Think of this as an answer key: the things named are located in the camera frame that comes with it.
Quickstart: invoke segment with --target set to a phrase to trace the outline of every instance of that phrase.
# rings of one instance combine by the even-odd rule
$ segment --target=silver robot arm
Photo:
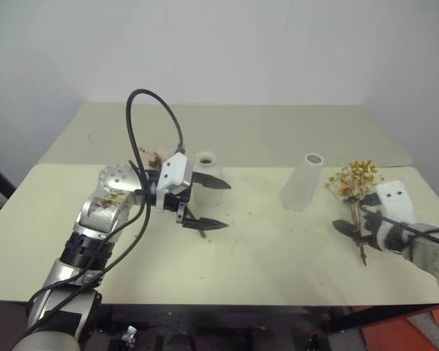
[[[213,219],[195,219],[187,215],[193,181],[215,189],[230,189],[224,181],[194,173],[192,169],[187,157],[178,152],[163,163],[160,172],[147,171],[151,204],[160,211],[177,212],[176,222],[184,227],[197,230],[226,227]],[[44,287],[57,286],[35,294],[28,318],[29,330],[104,270],[122,227],[129,221],[130,209],[143,205],[141,190],[138,176],[129,165],[108,166],[100,172],[96,189],[83,204],[65,249],[54,261],[45,280]],[[78,344],[85,344],[97,321],[102,297],[94,288],[101,281],[102,277],[86,286],[45,324],[20,340],[13,351],[79,350]]]

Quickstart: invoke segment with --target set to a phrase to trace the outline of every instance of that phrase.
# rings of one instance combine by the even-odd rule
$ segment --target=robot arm
[[[415,220],[413,204],[401,181],[375,187],[375,193],[361,199],[364,215],[363,236],[345,220],[333,221],[340,233],[352,238],[357,246],[401,254],[416,267],[432,274],[439,286],[439,227]]]
[[[207,187],[229,189],[224,181],[194,173],[185,155],[174,154],[166,161],[161,172],[147,171],[150,199],[158,210],[177,212],[176,221],[185,227],[212,230],[227,225],[214,219],[188,218],[185,211],[190,200],[192,182]],[[73,226],[64,251],[55,260],[44,286],[54,288],[43,291],[33,299],[28,318],[28,328],[33,328],[43,317],[77,289],[86,287],[75,298],[61,307],[52,318],[21,340],[16,350],[79,350],[91,335],[97,321],[101,295],[95,290],[102,277],[91,285],[112,255],[112,249],[129,221],[134,205],[145,201],[140,181],[129,165],[104,168],[96,189],[83,204]]]

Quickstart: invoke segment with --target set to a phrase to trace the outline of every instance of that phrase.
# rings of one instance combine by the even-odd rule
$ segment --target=table
[[[102,165],[37,165],[0,211],[0,300],[24,301],[60,256]],[[339,306],[439,303],[434,277],[398,256],[367,249],[364,267],[353,242],[331,221],[349,218],[323,183],[302,213],[284,209],[278,192],[292,171],[227,167],[233,187],[218,208],[200,211],[228,223],[207,233],[181,228],[154,211],[134,251],[105,277],[104,303]],[[439,224],[439,199],[412,167],[381,170],[407,184],[419,221]],[[117,243],[118,255],[140,221]]]
[[[372,159],[380,167],[412,164],[410,153],[358,105],[173,106],[173,111],[187,155],[213,151],[223,167],[295,167],[308,153],[322,155],[329,167],[356,159]],[[162,107],[134,105],[132,117],[140,147],[174,150],[177,135]],[[90,102],[40,163],[112,165],[131,157],[125,104]]]

